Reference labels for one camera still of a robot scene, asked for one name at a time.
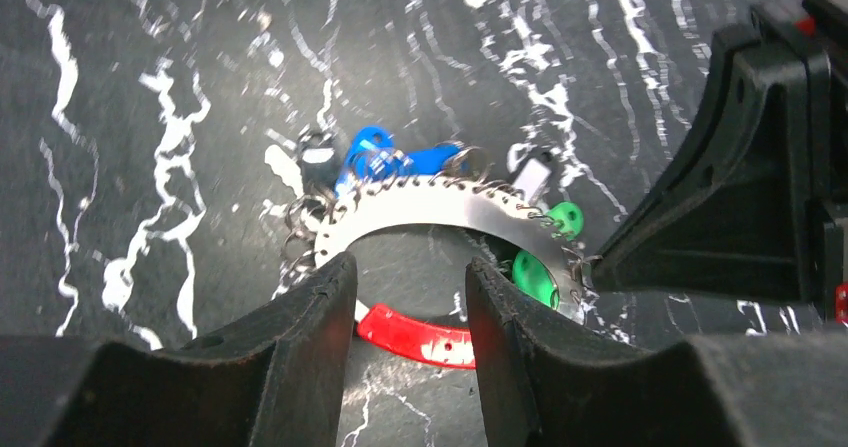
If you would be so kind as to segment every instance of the blue plastic piece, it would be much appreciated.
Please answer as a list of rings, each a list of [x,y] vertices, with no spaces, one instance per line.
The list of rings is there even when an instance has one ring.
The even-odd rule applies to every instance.
[[[353,147],[345,158],[339,180],[336,182],[336,196],[341,197],[349,193],[357,177],[383,180],[395,174],[401,177],[413,174],[435,175],[442,171],[445,161],[459,153],[459,147],[455,145],[440,145],[432,149],[411,152],[403,159],[392,157],[391,152],[371,159],[358,156],[363,151],[391,147],[393,147],[391,134],[385,130],[370,126],[359,131],[354,138]]]
[[[361,152],[367,150],[390,149],[393,147],[394,142],[392,141],[392,134],[385,129],[376,125],[369,125],[368,127],[360,130],[353,138],[350,150],[345,156],[339,180],[336,181],[336,196],[341,197],[353,189],[355,177],[351,171],[356,172],[359,176],[364,176],[365,159],[360,158],[359,161],[357,161],[357,156]]]
[[[442,171],[445,161],[459,153],[455,145],[440,145],[432,149],[406,154],[418,175],[436,175]]]

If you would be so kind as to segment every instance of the metal ring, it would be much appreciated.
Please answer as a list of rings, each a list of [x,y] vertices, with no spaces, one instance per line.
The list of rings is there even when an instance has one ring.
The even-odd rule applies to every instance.
[[[286,240],[283,241],[283,257],[285,257],[286,260],[290,260],[290,261],[292,260],[291,256],[289,255],[289,245],[295,240],[302,240],[307,244],[311,244],[312,241],[314,240],[314,238],[310,239],[310,238],[307,238],[307,237],[303,237],[301,235],[301,232],[296,231],[296,230],[289,232],[289,235],[286,236]]]
[[[301,232],[304,235],[312,233],[314,238],[314,233],[309,229],[309,227],[307,227],[306,222],[303,220],[304,213],[306,213],[306,215],[312,215],[312,212],[316,210],[314,207],[306,209],[306,202],[310,200],[317,202],[325,211],[331,207],[331,205],[327,203],[327,199],[323,196],[312,194],[303,195],[295,199],[286,207],[286,210],[283,213],[283,221],[290,231]]]
[[[465,162],[469,162],[469,171],[471,173],[474,172],[473,162],[471,162],[471,154],[473,152],[479,152],[480,155],[485,159],[483,171],[477,175],[476,177],[472,176],[471,179],[477,183],[483,183],[489,177],[489,174],[492,171],[492,163],[489,162],[489,154],[482,147],[477,147],[476,145],[471,145],[460,150],[456,155],[449,158],[445,161],[444,164],[444,172],[451,177],[467,177],[463,175],[462,172],[462,164]]]
[[[461,140],[446,140],[444,142],[439,142],[438,144],[436,144],[436,147],[444,147],[446,145],[456,147],[459,150],[465,148],[465,144]]]
[[[396,150],[390,159],[393,161],[390,164],[392,170],[389,172],[389,177],[380,181],[380,184],[382,184],[380,187],[381,191],[390,189],[402,175],[408,175],[406,166],[413,164],[412,160],[399,150]]]

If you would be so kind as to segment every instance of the small hole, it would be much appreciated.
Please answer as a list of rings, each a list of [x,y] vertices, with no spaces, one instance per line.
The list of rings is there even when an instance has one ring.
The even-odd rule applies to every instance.
[[[736,82],[736,101],[741,104],[743,100],[745,100],[745,82],[739,79]]]
[[[701,174],[700,186],[702,188],[707,188],[713,185],[713,175],[715,175],[715,172],[712,165],[704,169],[704,172]]]
[[[185,347],[183,347],[183,350],[207,349],[223,343],[224,338],[220,335],[207,335],[204,337],[198,337],[187,343]]]

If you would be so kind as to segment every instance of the screw hole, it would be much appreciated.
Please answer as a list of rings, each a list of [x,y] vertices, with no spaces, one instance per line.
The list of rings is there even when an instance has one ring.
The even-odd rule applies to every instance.
[[[742,79],[736,82],[736,101],[740,104],[745,100],[745,82]]]
[[[701,173],[701,184],[700,184],[700,186],[702,188],[707,188],[707,187],[713,185],[713,175],[715,175],[715,171],[714,171],[712,165],[707,167],[706,169],[704,169],[704,172]]]

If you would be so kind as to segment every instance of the metal chain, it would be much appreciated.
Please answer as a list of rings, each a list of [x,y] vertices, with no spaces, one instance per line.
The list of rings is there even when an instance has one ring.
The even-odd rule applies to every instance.
[[[488,153],[481,147],[466,146],[459,141],[445,142],[439,145],[455,145],[460,150],[459,152],[448,159],[442,171],[429,178],[430,186],[435,186],[438,182],[442,183],[445,188],[458,186],[466,188],[466,182],[472,182],[471,192],[475,195],[485,195],[489,199],[494,199],[497,194],[505,194],[503,203],[509,203],[509,197],[524,200],[524,192],[514,188],[511,184],[502,180],[489,180],[493,163],[490,162]],[[287,279],[293,283],[297,283],[312,271],[314,271],[313,244],[317,232],[311,230],[307,225],[306,219],[312,217],[318,211],[323,211],[323,215],[329,215],[329,223],[331,225],[340,222],[345,214],[351,209],[356,209],[359,205],[359,200],[363,196],[375,196],[380,192],[392,188],[403,188],[408,184],[414,186],[421,185],[421,178],[415,170],[414,162],[402,151],[398,149],[375,149],[363,151],[354,157],[352,165],[359,165],[364,161],[365,175],[359,176],[354,171],[354,188],[351,194],[345,196],[346,202],[339,202],[335,199],[332,192],[315,189],[296,199],[286,208],[284,221],[286,227],[290,230],[288,237],[283,244],[283,256],[286,260],[283,270],[287,275]],[[382,169],[386,169],[388,175],[384,178],[375,181],[379,178]],[[545,228],[552,229],[551,236],[554,238],[563,238],[573,235],[573,232],[562,231],[564,222],[556,220],[548,216],[539,207],[519,204],[518,208],[527,211],[527,218],[541,222]],[[305,242],[310,247],[303,253],[293,256],[290,253],[290,244],[295,240]],[[575,282],[578,282],[582,287],[586,287],[586,268],[591,268],[593,263],[600,259],[599,256],[591,256],[584,258],[578,252],[562,246],[563,254],[571,257],[569,274]]]

